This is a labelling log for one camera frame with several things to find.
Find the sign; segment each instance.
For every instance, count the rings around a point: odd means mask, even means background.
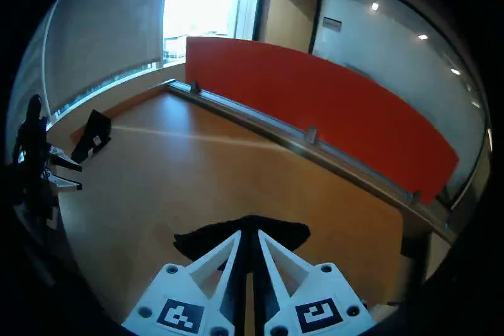
[[[198,333],[204,307],[169,299],[157,318],[157,322],[181,331]]]
[[[301,332],[312,332],[343,321],[331,298],[295,307]]]

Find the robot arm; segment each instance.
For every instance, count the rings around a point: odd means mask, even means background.
[[[258,230],[237,231],[187,267],[165,265],[123,326],[138,335],[242,336],[247,258],[254,266],[257,336],[352,336],[374,325],[335,264],[311,265]],[[208,298],[205,278],[225,261]],[[297,286],[292,295],[277,267]]]

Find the orange desk divider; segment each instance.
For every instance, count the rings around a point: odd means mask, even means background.
[[[345,67],[248,40],[187,38],[186,82],[301,130],[365,163],[427,204],[458,157],[405,101]]]

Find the ceiling light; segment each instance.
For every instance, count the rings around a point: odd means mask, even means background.
[[[490,129],[488,129],[488,141],[490,142],[490,151],[493,151],[492,131]]]

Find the desk surface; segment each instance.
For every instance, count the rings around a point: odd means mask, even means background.
[[[364,190],[166,93],[115,118],[111,137],[82,173],[59,173],[83,184],[60,194],[62,218],[79,268],[116,321],[164,264],[190,263],[174,233],[247,214],[307,224],[300,257],[334,262],[370,303],[391,295],[403,220]]]

